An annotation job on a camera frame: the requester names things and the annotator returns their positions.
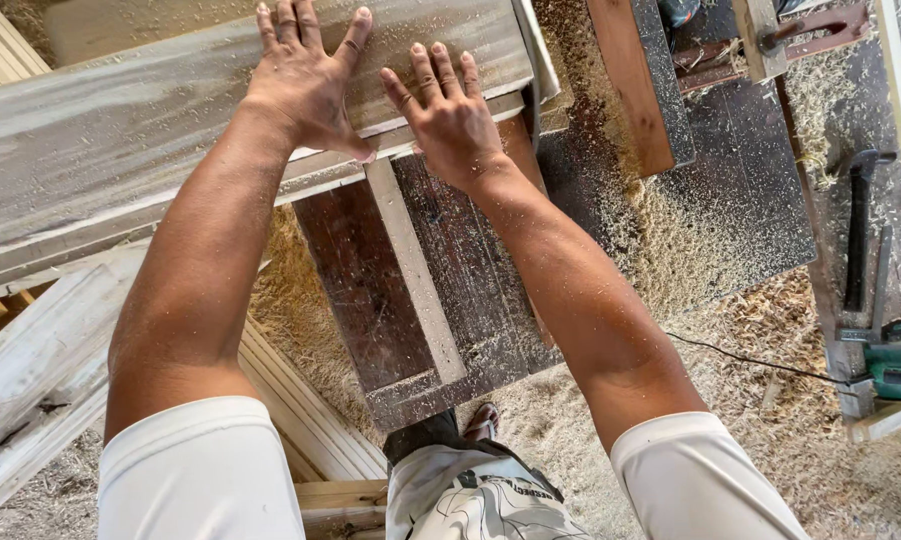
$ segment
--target hammer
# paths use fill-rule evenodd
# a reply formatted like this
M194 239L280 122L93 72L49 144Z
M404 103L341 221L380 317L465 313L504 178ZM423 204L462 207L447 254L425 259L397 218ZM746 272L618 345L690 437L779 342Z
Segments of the hammer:
M844 310L860 312L863 305L864 270L867 268L867 218L870 216L870 183L874 168L891 164L896 152L861 150L851 157L851 227L847 238L847 291Z

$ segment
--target right hand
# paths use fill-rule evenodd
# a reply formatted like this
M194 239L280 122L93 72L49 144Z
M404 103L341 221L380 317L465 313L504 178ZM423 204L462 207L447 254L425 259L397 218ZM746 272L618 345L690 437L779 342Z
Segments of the right hand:
M420 106L393 70L381 69L380 78L387 95L414 131L417 146L426 154L427 168L451 186L469 192L479 186L488 171L505 166L510 159L503 152L500 134L480 94L473 56L467 52L461 55L461 89L444 44L434 43L431 51L436 77L423 45L415 43L410 49L426 108Z

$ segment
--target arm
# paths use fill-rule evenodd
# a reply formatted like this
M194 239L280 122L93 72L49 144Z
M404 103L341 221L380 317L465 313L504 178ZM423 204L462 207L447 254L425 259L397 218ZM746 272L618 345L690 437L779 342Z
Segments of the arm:
M407 117L427 167L464 190L503 238L543 322L577 380L604 448L645 420L707 407L677 351L613 261L547 200L505 156L464 53L461 88L446 48L435 43L433 72L415 44L411 60L426 109L392 70L380 75Z
M373 152L350 127L344 89L372 20L361 7L334 56L310 0L261 4L263 56L227 129L154 235L110 343L109 441L199 399L255 397L237 366L257 265L287 160L299 145Z

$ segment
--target foot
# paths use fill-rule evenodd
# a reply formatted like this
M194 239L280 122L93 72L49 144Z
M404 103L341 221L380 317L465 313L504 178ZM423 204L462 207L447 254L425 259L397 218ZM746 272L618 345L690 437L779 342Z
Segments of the foot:
M484 403L470 420L467 431L464 432L464 438L468 441L493 440L493 436L499 428L500 415L497 414L497 407L493 403Z

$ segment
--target left hand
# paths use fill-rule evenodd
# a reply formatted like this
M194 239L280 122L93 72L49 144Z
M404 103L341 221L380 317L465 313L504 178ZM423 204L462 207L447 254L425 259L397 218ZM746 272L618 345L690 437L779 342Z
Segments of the left hand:
M276 17L257 7L264 42L244 103L261 107L295 144L337 150L361 162L375 152L357 135L344 109L344 90L371 31L371 11L361 7L333 56L324 52L311 0L277 0Z

